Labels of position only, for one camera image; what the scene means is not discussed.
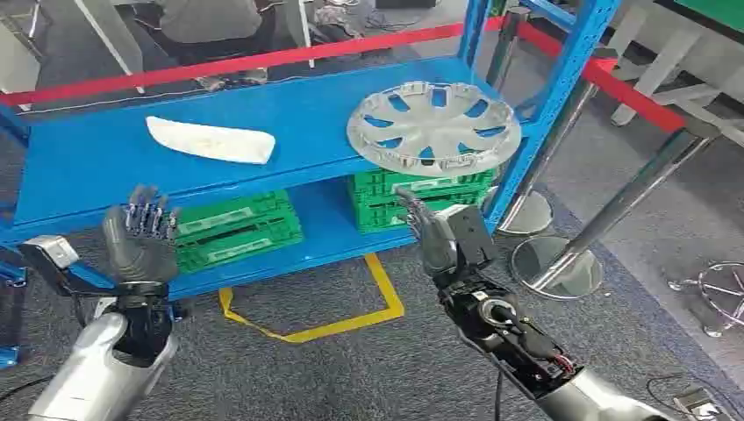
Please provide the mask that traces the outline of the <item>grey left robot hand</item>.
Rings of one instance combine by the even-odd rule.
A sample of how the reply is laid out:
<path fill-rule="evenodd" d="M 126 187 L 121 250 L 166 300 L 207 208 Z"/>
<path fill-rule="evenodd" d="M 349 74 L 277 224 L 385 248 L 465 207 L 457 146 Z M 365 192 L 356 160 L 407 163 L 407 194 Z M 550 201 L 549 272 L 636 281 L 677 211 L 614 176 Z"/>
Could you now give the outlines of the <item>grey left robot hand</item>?
<path fill-rule="evenodd" d="M 175 278 L 175 234 L 180 210 L 168 196 L 139 184 L 124 204 L 111 206 L 102 230 L 111 266 L 122 282 L 162 282 Z"/>

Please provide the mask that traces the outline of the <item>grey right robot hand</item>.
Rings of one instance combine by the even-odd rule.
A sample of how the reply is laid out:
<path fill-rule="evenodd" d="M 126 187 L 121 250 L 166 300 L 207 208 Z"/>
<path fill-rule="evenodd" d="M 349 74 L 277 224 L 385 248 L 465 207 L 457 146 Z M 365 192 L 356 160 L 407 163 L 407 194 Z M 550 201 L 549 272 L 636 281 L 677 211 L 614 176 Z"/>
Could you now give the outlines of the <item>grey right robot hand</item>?
<path fill-rule="evenodd" d="M 418 240 L 425 272 L 436 277 L 454 270 L 457 266 L 456 245 L 436 213 L 408 189 L 396 187 L 395 193 L 406 209 L 406 224 Z"/>

